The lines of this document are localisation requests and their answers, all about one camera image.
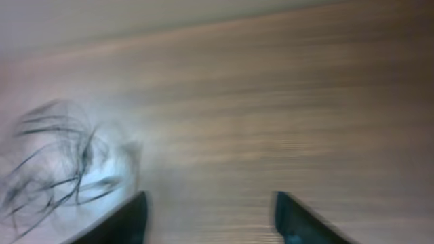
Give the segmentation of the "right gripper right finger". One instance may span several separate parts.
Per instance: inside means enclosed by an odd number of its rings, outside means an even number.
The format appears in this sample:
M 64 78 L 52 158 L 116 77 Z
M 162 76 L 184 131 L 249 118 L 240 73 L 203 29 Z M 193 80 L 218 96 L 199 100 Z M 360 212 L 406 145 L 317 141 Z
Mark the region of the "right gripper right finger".
M 324 218 L 286 192 L 275 193 L 274 227 L 284 244 L 354 244 Z

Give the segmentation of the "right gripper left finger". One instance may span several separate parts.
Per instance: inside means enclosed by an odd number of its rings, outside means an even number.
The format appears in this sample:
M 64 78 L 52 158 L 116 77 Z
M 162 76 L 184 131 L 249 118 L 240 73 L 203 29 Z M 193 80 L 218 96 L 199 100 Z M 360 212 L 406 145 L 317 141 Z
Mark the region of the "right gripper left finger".
M 149 215 L 146 193 L 140 191 L 70 244 L 144 244 Z

